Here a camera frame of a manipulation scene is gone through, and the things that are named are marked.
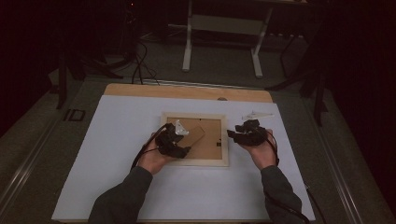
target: metal table leg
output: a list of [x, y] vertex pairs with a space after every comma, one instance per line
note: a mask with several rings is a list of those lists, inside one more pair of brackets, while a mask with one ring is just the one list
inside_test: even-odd
[[254, 73], [256, 74], [257, 78], [262, 78], [262, 67], [260, 66], [259, 51], [262, 47], [262, 41], [264, 40], [265, 32], [267, 31], [268, 27], [268, 22], [271, 19], [272, 11], [272, 7], [268, 8], [267, 16], [265, 17], [265, 21], [262, 23], [262, 28], [260, 30], [259, 41], [257, 42], [256, 47], [254, 49], [251, 49], [251, 58], [253, 60]]
[[186, 49], [184, 50], [184, 59], [183, 59], [183, 72], [190, 71], [190, 60], [191, 60], [191, 20], [192, 20], [192, 0], [189, 1], [189, 17], [187, 18], [187, 43]]

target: white board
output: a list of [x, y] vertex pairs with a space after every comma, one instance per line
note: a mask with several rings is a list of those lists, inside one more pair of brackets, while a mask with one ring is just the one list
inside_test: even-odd
[[[228, 129], [252, 111], [278, 143], [279, 168], [314, 220], [304, 182], [276, 104], [104, 95], [53, 213], [55, 220], [88, 219], [95, 199], [127, 176], [135, 155], [160, 127], [163, 111], [224, 114]], [[154, 176], [138, 220], [269, 220], [261, 175], [248, 153], [228, 139], [229, 167], [165, 166]]]

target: desk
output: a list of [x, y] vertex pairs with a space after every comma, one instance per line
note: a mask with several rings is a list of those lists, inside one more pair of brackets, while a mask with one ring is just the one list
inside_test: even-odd
[[265, 37], [265, 33], [268, 27], [268, 23], [271, 19], [271, 15], [276, 4], [293, 4], [293, 5], [307, 5], [305, 0], [296, 2], [293, 0], [254, 0], [247, 1], [247, 4], [251, 3], [266, 3], [268, 8], [265, 12], [265, 18], [263, 21], [257, 20], [243, 20], [235, 18], [224, 18], [217, 16], [206, 16], [197, 15], [192, 12], [192, 0], [189, 1], [188, 19], [187, 19], [187, 41], [186, 48], [184, 51], [183, 67], [182, 70], [185, 72], [190, 71], [191, 62], [191, 32], [192, 30], [206, 30], [206, 31], [217, 31], [225, 33], [243, 34], [243, 35], [256, 35], [258, 37], [257, 44], [251, 49], [251, 58], [253, 61], [254, 72], [257, 78], [262, 77], [262, 67], [259, 60], [259, 51], [262, 47], [262, 41]]
[[[217, 101], [219, 98], [229, 101]], [[260, 119], [261, 124], [274, 129], [278, 146], [282, 148], [279, 167], [302, 199], [303, 213], [315, 219], [277, 106], [270, 102], [271, 96], [266, 91], [109, 85], [52, 219], [85, 221], [94, 200], [128, 174], [140, 148], [135, 145], [144, 144], [148, 133], [158, 129], [163, 111], [223, 113], [227, 115], [228, 128], [232, 129], [242, 121], [239, 114], [250, 113], [252, 109], [275, 114], [273, 118]], [[260, 173], [248, 153], [229, 141], [229, 167], [163, 167], [151, 183], [138, 220], [269, 220], [264, 210]]]

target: picture frame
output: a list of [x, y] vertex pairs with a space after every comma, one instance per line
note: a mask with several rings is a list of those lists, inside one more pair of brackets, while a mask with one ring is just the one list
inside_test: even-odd
[[[177, 113], [163, 112], [161, 125], [165, 123], [180, 124], [187, 130], [191, 130], [185, 138], [198, 138], [184, 159], [169, 162], [170, 165], [185, 166], [229, 166], [227, 119], [223, 114], [202, 113]], [[193, 136], [202, 129], [203, 136]]]

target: gray sleeve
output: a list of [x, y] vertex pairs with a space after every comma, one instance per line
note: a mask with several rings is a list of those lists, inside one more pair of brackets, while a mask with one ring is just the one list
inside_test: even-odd
[[122, 183], [100, 195], [88, 222], [94, 224], [136, 223], [151, 184], [152, 174], [136, 166]]
[[[264, 192], [271, 198], [301, 212], [300, 198], [293, 192], [290, 182], [277, 166], [266, 167], [261, 170], [261, 173]], [[265, 198], [265, 208], [274, 223], [304, 223], [302, 219], [275, 205], [268, 198]]]

